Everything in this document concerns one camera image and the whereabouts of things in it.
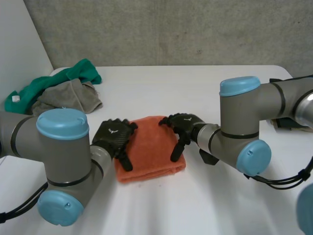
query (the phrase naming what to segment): gray wall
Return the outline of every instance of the gray wall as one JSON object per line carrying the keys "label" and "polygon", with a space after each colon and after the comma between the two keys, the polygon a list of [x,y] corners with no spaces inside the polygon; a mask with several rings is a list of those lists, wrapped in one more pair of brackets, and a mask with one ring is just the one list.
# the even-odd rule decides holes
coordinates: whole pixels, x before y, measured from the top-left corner
{"label": "gray wall", "polygon": [[280,65],[313,73],[312,0],[24,0],[55,68]]}

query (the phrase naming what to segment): folded towel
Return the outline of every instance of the folded towel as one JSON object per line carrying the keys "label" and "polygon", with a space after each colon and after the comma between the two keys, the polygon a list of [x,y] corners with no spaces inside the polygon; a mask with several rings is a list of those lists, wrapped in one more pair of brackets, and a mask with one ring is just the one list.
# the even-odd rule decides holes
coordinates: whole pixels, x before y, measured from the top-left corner
{"label": "folded towel", "polygon": [[31,107],[32,115],[55,108],[77,109],[89,114],[101,108],[102,102],[91,82],[80,82],[78,78],[47,88]]}
{"label": "folded towel", "polygon": [[[26,114],[45,89],[76,78],[79,78],[82,83],[89,81],[92,84],[100,84],[102,80],[92,63],[88,59],[83,59],[74,67],[64,69],[53,76],[34,79],[19,93],[13,91],[6,98],[4,108],[7,112]],[[13,96],[19,96],[20,100],[13,102]]]}
{"label": "folded towel", "polygon": [[163,118],[145,117],[134,121],[138,129],[126,148],[133,170],[126,172],[119,160],[115,159],[114,166],[119,182],[149,180],[185,169],[183,155],[175,163],[170,160],[177,138],[171,128],[158,125]]}

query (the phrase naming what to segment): black cable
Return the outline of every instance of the black cable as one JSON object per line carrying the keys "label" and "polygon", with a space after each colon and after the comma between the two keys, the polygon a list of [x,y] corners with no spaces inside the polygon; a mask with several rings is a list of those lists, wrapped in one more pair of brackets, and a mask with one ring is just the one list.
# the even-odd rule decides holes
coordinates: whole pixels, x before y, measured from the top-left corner
{"label": "black cable", "polygon": [[36,205],[40,195],[48,188],[48,182],[44,183],[33,195],[31,195],[24,203],[8,213],[0,213],[0,224],[6,222],[8,219],[16,218]]}
{"label": "black cable", "polygon": [[295,176],[292,176],[292,177],[289,177],[286,179],[282,179],[282,180],[268,180],[268,181],[270,181],[270,182],[284,182],[284,181],[296,179],[297,177],[298,177],[298,175],[295,175]]}
{"label": "black cable", "polygon": [[20,211],[12,214],[11,216],[8,217],[8,219],[13,219],[16,218],[26,212],[28,212],[30,209],[32,209],[34,207],[34,205],[36,205],[36,203],[38,202],[40,195],[37,196],[31,203],[29,203],[26,207],[24,207],[23,209],[21,209]]}
{"label": "black cable", "polygon": [[298,186],[299,184],[301,184],[302,182],[304,181],[304,179],[301,179],[298,183],[294,184],[294,185],[291,185],[289,187],[286,187],[286,188],[279,188],[279,187],[275,187],[271,184],[267,184],[268,186],[270,186],[271,188],[274,188],[274,189],[277,189],[277,190],[287,190],[287,189],[291,189],[291,188],[294,188],[296,186]]}
{"label": "black cable", "polygon": [[289,184],[295,183],[299,180],[301,180],[301,178],[295,178],[293,180],[286,181],[286,182],[271,182],[271,183],[267,183],[267,184],[270,184],[270,185],[289,185]]}
{"label": "black cable", "polygon": [[12,214],[26,206],[38,193],[40,193],[43,189],[46,190],[48,187],[48,182],[44,183],[33,195],[31,195],[23,204],[16,207],[14,210],[8,212],[7,214]]}
{"label": "black cable", "polygon": [[[303,181],[306,181],[310,175],[311,175],[311,171],[313,169],[313,157],[311,157],[311,160],[309,162],[309,164],[307,165],[307,167],[305,169],[302,169],[301,171],[298,172],[297,175],[286,178],[286,179],[282,179],[282,180],[268,180],[262,176],[248,176],[246,174],[244,174],[247,179],[254,179],[255,181],[267,184],[268,186],[270,186],[271,188],[274,189],[278,189],[278,190],[286,190],[286,189],[291,189],[294,188],[296,186],[298,186],[299,184],[301,184]],[[285,187],[285,188],[280,188],[280,187],[275,187],[274,185],[290,185],[296,183],[294,185],[291,185],[289,187]]]}

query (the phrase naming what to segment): metal band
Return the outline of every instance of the metal band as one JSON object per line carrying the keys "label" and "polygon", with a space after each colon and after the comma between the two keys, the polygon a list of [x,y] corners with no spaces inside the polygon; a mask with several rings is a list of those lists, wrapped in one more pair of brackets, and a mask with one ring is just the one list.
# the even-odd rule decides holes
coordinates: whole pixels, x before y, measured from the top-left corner
{"label": "metal band", "polygon": [[15,145],[15,141],[16,141],[16,136],[18,135],[19,129],[21,128],[21,126],[29,119],[31,119],[33,117],[25,117],[24,119],[22,119],[14,128],[12,135],[11,135],[11,141],[10,141],[10,145],[11,145],[11,149],[14,153],[14,155],[16,157],[21,157],[16,149],[16,145]]}
{"label": "metal band", "polygon": [[87,175],[85,175],[83,178],[81,178],[79,180],[72,181],[72,182],[57,183],[57,182],[49,180],[48,178],[47,178],[47,181],[49,184],[56,186],[56,187],[69,187],[69,186],[77,185],[77,184],[80,184],[81,182],[85,181],[86,179],[88,179],[88,177],[91,174],[91,169],[90,169],[89,173]]}
{"label": "metal band", "polygon": [[95,165],[99,168],[99,170],[100,170],[100,172],[101,172],[101,175],[102,175],[102,179],[103,179],[104,173],[103,173],[103,169],[102,169],[102,167],[100,166],[100,164],[99,164],[95,159],[91,159],[91,162],[92,162],[93,164],[95,164]]}
{"label": "metal band", "polygon": [[298,105],[300,104],[300,102],[310,93],[313,93],[313,90],[309,90],[307,92],[305,92],[298,100],[297,102],[294,104],[294,107],[292,109],[292,116],[294,117],[295,115],[295,111],[297,110],[298,108]]}
{"label": "metal band", "polygon": [[274,87],[277,88],[279,94],[280,94],[280,98],[282,100],[282,105],[280,107],[280,110],[279,110],[279,113],[278,113],[278,116],[280,117],[284,111],[285,111],[285,108],[286,108],[286,99],[285,99],[285,96],[284,96],[284,92],[283,92],[283,89],[276,83],[271,83]]}
{"label": "metal band", "polygon": [[210,139],[209,139],[209,151],[210,151],[210,154],[212,154],[212,151],[211,151],[211,143],[212,143],[212,140],[213,140],[213,137],[215,136],[216,133],[218,133],[221,129],[217,129],[215,132],[213,132],[213,134],[211,135]]}
{"label": "metal band", "polygon": [[223,131],[221,131],[222,136],[231,138],[231,139],[251,139],[259,136],[259,132],[253,133],[253,134],[248,134],[248,135],[233,135],[233,134],[228,134]]}

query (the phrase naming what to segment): small white tag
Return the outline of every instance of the small white tag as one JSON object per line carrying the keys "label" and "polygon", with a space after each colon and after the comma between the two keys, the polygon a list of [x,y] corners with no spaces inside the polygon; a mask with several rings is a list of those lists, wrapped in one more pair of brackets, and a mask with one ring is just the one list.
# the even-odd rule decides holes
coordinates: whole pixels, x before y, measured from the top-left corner
{"label": "small white tag", "polygon": [[12,96],[12,101],[13,101],[14,103],[19,102],[19,101],[20,101],[20,96],[19,96],[19,95],[14,95],[14,96]]}

